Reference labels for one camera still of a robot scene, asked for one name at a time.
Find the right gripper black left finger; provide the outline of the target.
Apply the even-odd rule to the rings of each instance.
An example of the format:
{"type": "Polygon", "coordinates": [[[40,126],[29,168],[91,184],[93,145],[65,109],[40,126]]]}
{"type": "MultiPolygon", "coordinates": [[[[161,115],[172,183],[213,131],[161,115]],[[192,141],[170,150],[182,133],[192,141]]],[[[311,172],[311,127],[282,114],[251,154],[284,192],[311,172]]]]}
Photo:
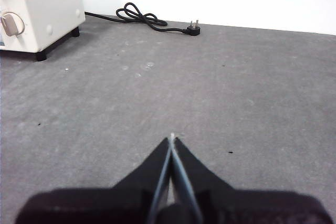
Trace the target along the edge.
{"type": "Polygon", "coordinates": [[[148,223],[166,196],[167,138],[113,187],[62,188],[31,196],[16,223],[148,223]]]}

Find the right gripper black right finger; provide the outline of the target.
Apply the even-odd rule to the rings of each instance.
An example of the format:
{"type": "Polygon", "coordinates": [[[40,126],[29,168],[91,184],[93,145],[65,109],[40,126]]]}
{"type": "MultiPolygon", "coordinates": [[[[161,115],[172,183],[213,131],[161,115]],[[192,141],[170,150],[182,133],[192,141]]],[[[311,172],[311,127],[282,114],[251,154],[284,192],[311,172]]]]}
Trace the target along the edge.
{"type": "Polygon", "coordinates": [[[237,189],[209,170],[179,138],[171,140],[174,175],[199,223],[332,223],[316,198],[294,191],[237,189]]]}

